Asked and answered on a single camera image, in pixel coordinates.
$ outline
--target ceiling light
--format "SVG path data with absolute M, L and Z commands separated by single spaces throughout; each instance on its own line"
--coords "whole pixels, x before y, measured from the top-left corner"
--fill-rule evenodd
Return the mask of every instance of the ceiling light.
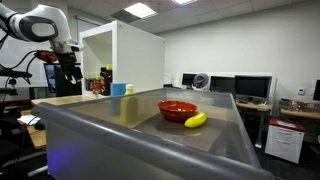
M 189 4 L 192 2 L 195 2 L 197 0 L 173 0 L 175 3 L 177 3 L 178 5 L 185 5 L 185 4 Z
M 142 3 L 134 4 L 130 7 L 127 7 L 124 10 L 135 15 L 135 16 L 138 16 L 139 18 L 150 17 L 150 16 L 157 14 L 151 8 L 149 8 L 148 6 L 146 6 Z

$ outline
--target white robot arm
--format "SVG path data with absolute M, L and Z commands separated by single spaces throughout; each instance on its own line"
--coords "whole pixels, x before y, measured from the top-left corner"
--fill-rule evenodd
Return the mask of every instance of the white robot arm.
M 16 39 L 49 41 L 67 78 L 82 78 L 80 69 L 74 66 L 77 61 L 74 52 L 81 51 L 83 45 L 72 41 L 67 18 L 59 8 L 38 5 L 30 12 L 18 14 L 0 3 L 0 28 Z

